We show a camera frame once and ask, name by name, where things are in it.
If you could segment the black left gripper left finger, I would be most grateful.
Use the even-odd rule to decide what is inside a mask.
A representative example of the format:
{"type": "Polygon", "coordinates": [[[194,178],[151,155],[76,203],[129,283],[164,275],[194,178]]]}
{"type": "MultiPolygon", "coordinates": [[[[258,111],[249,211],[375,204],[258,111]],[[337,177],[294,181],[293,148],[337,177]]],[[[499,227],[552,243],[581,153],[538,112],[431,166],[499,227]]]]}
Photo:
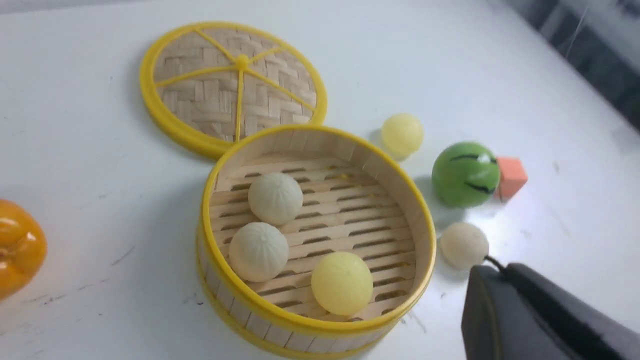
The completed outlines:
{"type": "Polygon", "coordinates": [[[461,321],[468,360],[564,360],[566,353],[518,291],[496,271],[469,273],[461,321]]]}

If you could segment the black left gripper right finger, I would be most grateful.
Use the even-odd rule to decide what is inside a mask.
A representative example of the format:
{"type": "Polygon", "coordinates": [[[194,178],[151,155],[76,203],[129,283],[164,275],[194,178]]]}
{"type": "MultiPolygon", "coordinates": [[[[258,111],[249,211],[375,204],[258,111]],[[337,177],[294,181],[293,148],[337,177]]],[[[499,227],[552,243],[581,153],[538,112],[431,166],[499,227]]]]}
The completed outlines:
{"type": "Polygon", "coordinates": [[[639,333],[585,303],[534,269],[510,263],[500,268],[510,284],[581,360],[637,360],[639,333]]]}

